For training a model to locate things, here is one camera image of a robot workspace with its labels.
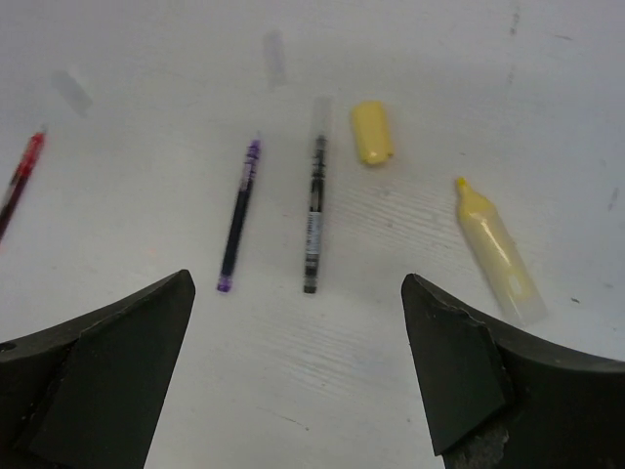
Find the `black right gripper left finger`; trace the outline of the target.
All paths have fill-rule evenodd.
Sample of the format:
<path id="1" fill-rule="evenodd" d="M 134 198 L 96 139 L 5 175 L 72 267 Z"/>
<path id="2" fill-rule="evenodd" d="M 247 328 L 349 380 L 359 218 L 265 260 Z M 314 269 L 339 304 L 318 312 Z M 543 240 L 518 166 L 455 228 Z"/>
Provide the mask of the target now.
<path id="1" fill-rule="evenodd" d="M 144 467 L 194 296 L 181 270 L 3 342 L 2 467 Z"/>

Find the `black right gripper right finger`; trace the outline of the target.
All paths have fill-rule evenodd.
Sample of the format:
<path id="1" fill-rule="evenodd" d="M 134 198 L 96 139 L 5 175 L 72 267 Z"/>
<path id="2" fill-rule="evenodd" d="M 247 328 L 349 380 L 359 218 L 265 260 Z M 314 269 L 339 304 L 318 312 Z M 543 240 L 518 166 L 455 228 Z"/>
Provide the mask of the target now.
<path id="1" fill-rule="evenodd" d="M 623 362 L 538 338 L 417 275 L 404 279 L 401 298 L 446 467 L 623 466 Z"/>

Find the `red gel pen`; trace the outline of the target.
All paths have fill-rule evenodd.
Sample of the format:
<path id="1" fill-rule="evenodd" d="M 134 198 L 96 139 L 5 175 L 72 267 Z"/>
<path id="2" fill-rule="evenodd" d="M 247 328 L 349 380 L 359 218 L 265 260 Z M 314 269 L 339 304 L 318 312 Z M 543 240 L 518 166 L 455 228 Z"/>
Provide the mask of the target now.
<path id="1" fill-rule="evenodd" d="M 45 147 L 47 133 L 48 128 L 46 125 L 43 125 L 30 137 L 22 154 L 21 160 L 14 171 L 9 186 L 4 193 L 1 201 L 1 237 L 4 237 L 5 235 L 14 212 L 20 202 L 23 190 L 37 161 L 40 158 L 43 148 Z"/>

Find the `yellow cap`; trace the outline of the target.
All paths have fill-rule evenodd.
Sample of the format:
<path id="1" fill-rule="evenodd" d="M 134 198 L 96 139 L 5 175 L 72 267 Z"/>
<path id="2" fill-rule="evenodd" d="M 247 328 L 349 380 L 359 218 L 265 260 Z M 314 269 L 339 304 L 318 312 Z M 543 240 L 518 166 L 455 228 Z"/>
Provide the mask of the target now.
<path id="1" fill-rule="evenodd" d="M 388 161 L 395 154 L 388 116 L 379 101 L 365 101 L 351 113 L 352 127 L 358 156 L 367 165 Z"/>

